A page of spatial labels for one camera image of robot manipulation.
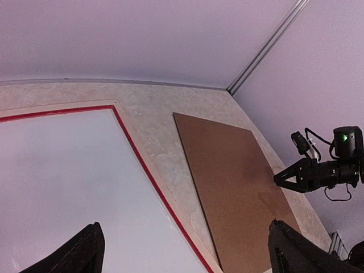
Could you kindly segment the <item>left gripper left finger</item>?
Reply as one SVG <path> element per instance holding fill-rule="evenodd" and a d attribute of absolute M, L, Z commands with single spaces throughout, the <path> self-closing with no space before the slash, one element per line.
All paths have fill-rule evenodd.
<path fill-rule="evenodd" d="M 23 272 L 101 272 L 104 253 L 104 234 L 101 225 L 95 222 Z"/>

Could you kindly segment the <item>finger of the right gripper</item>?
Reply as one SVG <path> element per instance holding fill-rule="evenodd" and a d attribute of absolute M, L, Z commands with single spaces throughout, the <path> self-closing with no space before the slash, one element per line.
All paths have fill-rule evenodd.
<path fill-rule="evenodd" d="M 298 162 L 274 175 L 274 182 L 281 188 L 306 193 L 309 191 L 308 179 L 310 167 L 311 160 L 309 158 L 300 159 Z"/>

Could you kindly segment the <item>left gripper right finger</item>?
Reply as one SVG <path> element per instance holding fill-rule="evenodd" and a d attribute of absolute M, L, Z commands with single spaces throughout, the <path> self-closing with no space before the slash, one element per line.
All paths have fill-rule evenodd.
<path fill-rule="evenodd" d="M 268 250 L 272 272 L 363 272 L 363 257 L 342 261 L 282 220 L 270 224 Z"/>

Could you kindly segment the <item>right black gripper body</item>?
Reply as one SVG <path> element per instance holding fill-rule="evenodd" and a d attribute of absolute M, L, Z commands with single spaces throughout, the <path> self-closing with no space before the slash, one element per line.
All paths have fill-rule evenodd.
<path fill-rule="evenodd" d="M 319 163 L 309 159 L 308 191 L 322 187 L 334 188 L 339 184 L 358 184 L 358 160 L 332 160 Z"/>

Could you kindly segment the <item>brown backing board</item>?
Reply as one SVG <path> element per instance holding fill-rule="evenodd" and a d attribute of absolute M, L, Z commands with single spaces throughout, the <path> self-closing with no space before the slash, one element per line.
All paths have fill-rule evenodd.
<path fill-rule="evenodd" d="M 253 133 L 185 114 L 173 117 L 222 270 L 267 271 L 271 221 L 298 224 Z"/>

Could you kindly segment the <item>cat photo print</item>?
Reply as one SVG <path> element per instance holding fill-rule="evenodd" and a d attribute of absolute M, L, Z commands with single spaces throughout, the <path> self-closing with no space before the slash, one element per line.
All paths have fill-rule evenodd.
<path fill-rule="evenodd" d="M 20 272 L 88 224 L 103 272 L 205 272 L 111 110 L 1 123 L 1 271 Z"/>

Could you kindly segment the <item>red wooden picture frame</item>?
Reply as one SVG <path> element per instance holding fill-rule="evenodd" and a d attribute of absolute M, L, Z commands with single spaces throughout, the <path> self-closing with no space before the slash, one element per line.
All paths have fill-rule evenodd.
<path fill-rule="evenodd" d="M 209 250 L 202 243 L 198 234 L 185 219 L 183 211 L 174 199 L 172 193 L 169 191 L 166 183 L 159 175 L 157 168 L 149 157 L 147 151 L 144 149 L 118 100 L 70 102 L 64 104 L 41 105 L 24 107 L 20 109 L 2 110 L 1 121 L 6 122 L 39 116 L 105 109 L 111 109 L 113 111 L 115 118 L 122 128 L 123 133 L 125 134 L 131 148 L 133 149 L 135 156 L 138 158 L 138 161 L 140 162 L 144 172 L 148 176 L 151 184 L 159 195 L 159 198 L 168 210 L 172 223 L 177 225 L 178 231 L 182 233 L 196 257 L 198 257 L 207 272 L 222 272 L 218 262 L 210 254 Z"/>

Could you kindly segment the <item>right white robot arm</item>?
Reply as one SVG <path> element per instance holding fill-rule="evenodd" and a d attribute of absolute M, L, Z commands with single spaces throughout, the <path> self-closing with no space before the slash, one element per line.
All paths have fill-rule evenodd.
<path fill-rule="evenodd" d="M 322 162 L 321 154 L 309 136 L 319 135 L 306 128 L 294 132 L 291 139 L 300 155 L 298 162 L 274 176 L 277 186 L 298 193 L 332 189 L 344 184 L 355 188 L 363 182 L 363 134 L 358 126 L 333 130 L 329 145 L 330 161 Z M 348 258 L 341 260 L 336 251 L 327 253 L 299 234 L 282 220 L 269 227 L 268 250 L 273 272 L 363 272 L 363 242 L 356 244 Z"/>

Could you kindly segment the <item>front aluminium rail base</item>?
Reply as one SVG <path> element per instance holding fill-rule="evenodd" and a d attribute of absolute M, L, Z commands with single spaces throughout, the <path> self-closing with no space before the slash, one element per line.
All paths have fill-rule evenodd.
<path fill-rule="evenodd" d="M 338 257 L 340 260 L 347 260 L 349 252 L 347 251 L 340 235 L 337 231 L 330 234 L 331 243 L 329 246 L 328 253 Z"/>

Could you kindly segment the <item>right aluminium corner post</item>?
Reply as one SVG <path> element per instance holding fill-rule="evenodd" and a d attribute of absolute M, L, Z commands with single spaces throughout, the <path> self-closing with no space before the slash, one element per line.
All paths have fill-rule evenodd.
<path fill-rule="evenodd" d="M 260 46 L 253 58 L 247 63 L 247 65 L 241 70 L 236 78 L 226 88 L 226 91 L 233 97 L 237 91 L 240 90 L 242 85 L 247 81 L 251 74 L 256 70 L 259 64 L 264 60 L 268 53 L 273 49 L 277 42 L 287 32 L 293 22 L 301 14 L 304 8 L 309 3 L 309 0 L 295 1 L 294 5 L 287 11 L 282 20 L 269 34 L 267 39 Z"/>

